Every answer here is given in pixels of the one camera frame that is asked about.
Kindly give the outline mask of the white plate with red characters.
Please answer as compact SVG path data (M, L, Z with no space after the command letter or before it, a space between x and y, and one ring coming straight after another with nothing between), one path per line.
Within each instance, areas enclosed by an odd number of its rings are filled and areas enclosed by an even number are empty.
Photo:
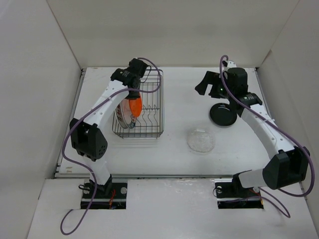
M126 124L126 121L124 119L123 109L122 109L122 103L119 103L118 106L115 109L116 119L118 124L123 128L127 129L128 126Z

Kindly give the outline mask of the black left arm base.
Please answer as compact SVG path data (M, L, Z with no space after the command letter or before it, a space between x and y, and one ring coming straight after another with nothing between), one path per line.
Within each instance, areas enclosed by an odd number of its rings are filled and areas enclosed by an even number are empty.
M82 190L80 208L86 209L93 196L94 186L90 182L78 186ZM98 190L89 209L124 210L127 205L127 182L113 182L108 185L106 193Z

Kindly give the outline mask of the white plate with dark rim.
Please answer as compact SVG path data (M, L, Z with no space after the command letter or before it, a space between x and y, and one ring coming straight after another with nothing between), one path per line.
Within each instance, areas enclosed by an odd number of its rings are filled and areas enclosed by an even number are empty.
M122 116L127 128L133 129L136 126L136 117L133 115L130 109L129 100L124 99L121 102Z

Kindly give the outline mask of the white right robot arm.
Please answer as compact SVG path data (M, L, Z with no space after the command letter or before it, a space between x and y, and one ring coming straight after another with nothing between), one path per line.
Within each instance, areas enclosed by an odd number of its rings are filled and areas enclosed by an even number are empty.
M207 71L195 90L205 95L208 85L212 86L209 92L212 98L228 100L230 114L240 117L252 129L270 159L264 168L233 175L230 190L234 195L242 196L254 187L281 190L305 180L307 171L313 170L308 150L279 129L267 114L262 100L248 91L245 69Z

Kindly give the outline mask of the orange plastic plate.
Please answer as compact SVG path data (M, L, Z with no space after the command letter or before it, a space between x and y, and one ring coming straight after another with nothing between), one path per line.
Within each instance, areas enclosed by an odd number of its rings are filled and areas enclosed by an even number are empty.
M136 98L134 100L129 100L129 107L131 113L134 117L138 118L142 112L143 102L142 97Z

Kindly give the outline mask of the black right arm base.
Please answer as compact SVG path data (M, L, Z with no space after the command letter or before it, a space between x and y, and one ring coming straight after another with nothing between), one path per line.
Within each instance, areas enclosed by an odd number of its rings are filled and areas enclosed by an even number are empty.
M263 209L260 194L251 188L236 189L231 181L216 180L213 194L218 209Z

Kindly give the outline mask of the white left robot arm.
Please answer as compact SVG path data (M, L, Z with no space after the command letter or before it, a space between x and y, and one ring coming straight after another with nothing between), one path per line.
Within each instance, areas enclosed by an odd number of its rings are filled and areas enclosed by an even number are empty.
M127 68L118 68L110 76L110 82L99 99L80 119L73 118L69 123L69 133L65 139L78 155L85 160L80 165L90 172L90 187L99 197L111 193L112 176L107 169L105 157L108 142L105 127L109 118L123 101L137 101L143 90L140 89L148 64L146 59L132 59Z

